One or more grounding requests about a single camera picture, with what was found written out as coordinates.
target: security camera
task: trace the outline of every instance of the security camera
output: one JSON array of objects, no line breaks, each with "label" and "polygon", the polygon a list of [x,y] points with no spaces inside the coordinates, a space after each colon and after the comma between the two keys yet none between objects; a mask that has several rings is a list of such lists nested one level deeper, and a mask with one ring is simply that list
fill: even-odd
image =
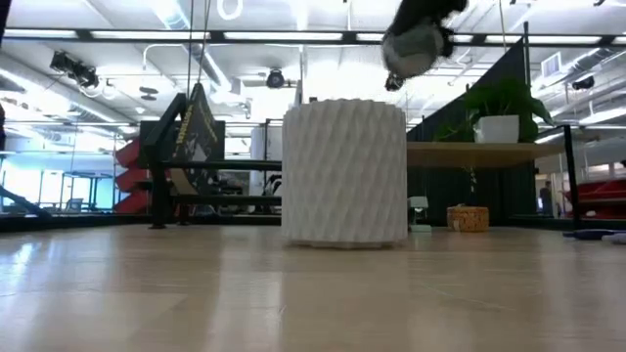
[{"label": "security camera", "polygon": [[269,88],[281,88],[285,85],[285,77],[283,76],[283,72],[277,68],[272,68],[270,70],[270,74],[267,76],[267,80],[265,84]]}]

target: projector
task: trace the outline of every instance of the projector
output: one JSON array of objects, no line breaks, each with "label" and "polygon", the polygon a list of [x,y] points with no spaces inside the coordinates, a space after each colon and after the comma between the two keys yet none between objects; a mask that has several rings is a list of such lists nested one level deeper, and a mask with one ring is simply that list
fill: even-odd
[{"label": "projector", "polygon": [[66,73],[67,77],[76,81],[76,84],[83,88],[98,87],[99,80],[98,75],[96,75],[96,68],[75,61],[66,53],[55,52],[50,68],[56,72]]}]

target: green leaves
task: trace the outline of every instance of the green leaves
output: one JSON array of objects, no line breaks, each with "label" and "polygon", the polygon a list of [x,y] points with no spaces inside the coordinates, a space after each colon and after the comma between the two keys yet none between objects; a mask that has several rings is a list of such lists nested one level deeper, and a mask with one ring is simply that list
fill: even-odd
[{"label": "green leaves", "polygon": [[515,78],[505,77],[493,85],[473,87],[465,94],[464,101],[472,126],[484,116],[518,115],[519,141],[522,143],[533,142],[539,133],[533,115],[554,125],[544,104],[532,97],[524,82]]}]

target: red slide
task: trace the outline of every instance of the red slide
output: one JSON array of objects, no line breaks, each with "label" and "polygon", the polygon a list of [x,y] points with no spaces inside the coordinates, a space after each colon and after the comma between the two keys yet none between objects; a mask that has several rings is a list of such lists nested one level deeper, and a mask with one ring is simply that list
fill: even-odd
[{"label": "red slide", "polygon": [[146,212],[150,194],[136,187],[138,182],[149,179],[148,170],[140,169],[137,166],[137,159],[139,158],[139,139],[132,141],[126,145],[126,147],[115,153],[115,158],[120,165],[127,169],[126,172],[115,177],[115,183],[122,192],[130,193],[130,195],[114,205],[113,210],[121,214],[139,214]]}]

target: black sign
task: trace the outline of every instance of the black sign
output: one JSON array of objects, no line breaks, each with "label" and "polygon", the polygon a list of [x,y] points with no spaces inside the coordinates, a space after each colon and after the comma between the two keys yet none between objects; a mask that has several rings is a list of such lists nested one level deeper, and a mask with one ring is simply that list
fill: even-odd
[{"label": "black sign", "polygon": [[[208,106],[204,88],[197,83],[176,138],[173,161],[211,161],[224,159],[225,124],[216,121]],[[181,195],[208,196],[215,170],[172,169],[171,179]]]}]

